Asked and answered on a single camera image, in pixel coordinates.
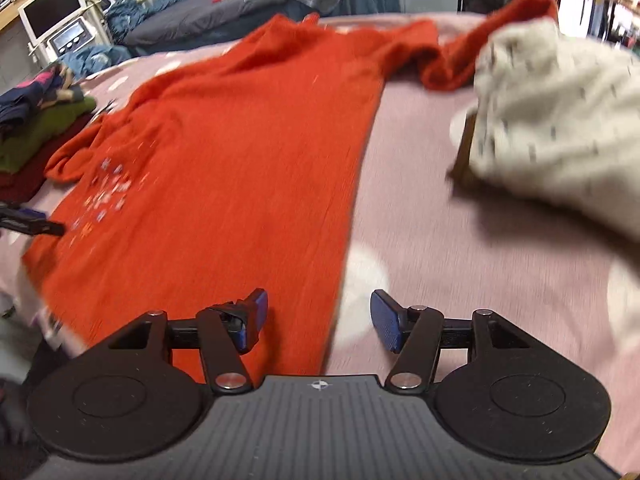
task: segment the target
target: blue gripper pad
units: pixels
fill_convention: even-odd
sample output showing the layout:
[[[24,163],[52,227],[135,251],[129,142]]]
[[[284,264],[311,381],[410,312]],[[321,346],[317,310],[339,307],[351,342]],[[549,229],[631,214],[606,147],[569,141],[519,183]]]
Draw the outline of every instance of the blue gripper pad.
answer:
[[[255,298],[255,304],[258,305],[258,313],[256,315],[256,321],[258,323],[258,332],[262,330],[262,326],[267,319],[267,308],[268,308],[268,299],[267,299],[267,291],[264,290]]]
[[[47,214],[43,213],[42,211],[37,211],[35,209],[28,209],[25,207],[21,207],[20,209],[18,209],[18,211],[20,213],[22,213],[23,215],[27,215],[27,216],[31,216],[34,218],[42,218],[42,219],[47,219]]]
[[[387,350],[397,354],[402,349],[402,330],[398,314],[375,292],[370,301],[371,320],[380,341]]]

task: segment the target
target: red cloth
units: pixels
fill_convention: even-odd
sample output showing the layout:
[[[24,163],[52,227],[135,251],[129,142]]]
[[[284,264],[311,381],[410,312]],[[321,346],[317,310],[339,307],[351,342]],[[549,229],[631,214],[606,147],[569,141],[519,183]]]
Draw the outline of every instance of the red cloth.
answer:
[[[15,174],[0,172],[0,200],[28,202],[45,181],[47,162],[60,147],[75,137],[89,122],[91,114],[76,119],[62,135],[45,142],[38,153]]]
[[[33,283],[89,343],[150,309],[192,317],[260,286],[254,379],[319,373],[385,79],[415,59],[427,88],[458,88],[491,32],[538,16],[556,18],[555,2],[514,0],[445,46],[427,20],[339,34],[276,16],[153,78],[49,161],[49,178],[78,181],[52,219],[78,228],[34,240]],[[174,362],[200,376],[197,356]]]

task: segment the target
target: dark red folded cloth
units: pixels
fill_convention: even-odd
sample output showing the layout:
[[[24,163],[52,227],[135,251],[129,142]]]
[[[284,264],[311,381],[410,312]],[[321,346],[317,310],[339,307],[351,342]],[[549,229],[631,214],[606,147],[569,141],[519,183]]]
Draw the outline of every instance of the dark red folded cloth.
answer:
[[[91,114],[78,117],[65,133],[45,142],[40,151],[15,174],[0,171],[0,200],[7,202],[28,202],[45,181],[44,169],[47,162],[63,144],[75,137],[87,125]]]

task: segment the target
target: crosshair logo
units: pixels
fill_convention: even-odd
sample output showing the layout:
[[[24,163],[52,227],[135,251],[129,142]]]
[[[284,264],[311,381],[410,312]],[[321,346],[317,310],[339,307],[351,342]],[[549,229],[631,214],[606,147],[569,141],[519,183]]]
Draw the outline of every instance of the crosshair logo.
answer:
[[[323,381],[322,379],[318,379],[317,381],[313,381],[309,386],[311,386],[312,388],[315,388],[318,391],[321,391],[331,386],[331,384],[329,384],[326,381]]]

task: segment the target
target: white machine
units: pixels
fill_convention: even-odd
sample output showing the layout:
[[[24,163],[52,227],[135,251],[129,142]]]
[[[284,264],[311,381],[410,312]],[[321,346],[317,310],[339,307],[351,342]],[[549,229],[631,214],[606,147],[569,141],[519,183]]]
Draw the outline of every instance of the white machine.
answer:
[[[29,37],[29,50],[41,68],[67,52],[88,44],[112,44],[99,4],[85,0],[28,0],[20,19]]]

